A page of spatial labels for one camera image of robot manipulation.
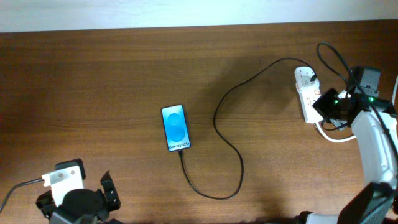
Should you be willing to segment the blue Galaxy smartphone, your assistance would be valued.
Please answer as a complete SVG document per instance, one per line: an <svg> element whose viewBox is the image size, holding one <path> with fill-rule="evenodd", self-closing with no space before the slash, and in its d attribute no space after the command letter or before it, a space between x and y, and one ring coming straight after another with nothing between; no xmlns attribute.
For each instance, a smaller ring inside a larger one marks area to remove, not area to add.
<svg viewBox="0 0 398 224"><path fill-rule="evenodd" d="M167 149L170 152L187 149L191 146L190 137L182 105L161 109Z"/></svg>

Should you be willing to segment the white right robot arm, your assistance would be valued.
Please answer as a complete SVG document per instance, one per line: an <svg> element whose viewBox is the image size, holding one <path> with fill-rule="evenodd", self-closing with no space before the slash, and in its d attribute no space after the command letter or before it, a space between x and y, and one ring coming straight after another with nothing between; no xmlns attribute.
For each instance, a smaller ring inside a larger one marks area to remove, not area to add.
<svg viewBox="0 0 398 224"><path fill-rule="evenodd" d="M365 188L337 215L302 212L297 223L387 223L397 210L397 113L391 101L378 97L380 70L354 67L345 91L320 93L320 82L310 67L294 71L306 123L320 133L324 122L351 128L358 142Z"/></svg>

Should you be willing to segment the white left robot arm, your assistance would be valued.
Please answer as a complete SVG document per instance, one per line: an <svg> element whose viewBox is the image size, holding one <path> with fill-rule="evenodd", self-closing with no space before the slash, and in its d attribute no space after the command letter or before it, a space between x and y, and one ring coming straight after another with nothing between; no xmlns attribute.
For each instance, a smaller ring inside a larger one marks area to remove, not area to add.
<svg viewBox="0 0 398 224"><path fill-rule="evenodd" d="M102 189L71 190L57 206L52 198L52 192L47 191L36 200L37 208L43 216L54 224L123 224L109 215L121 207L121 202L109 172L102 176Z"/></svg>

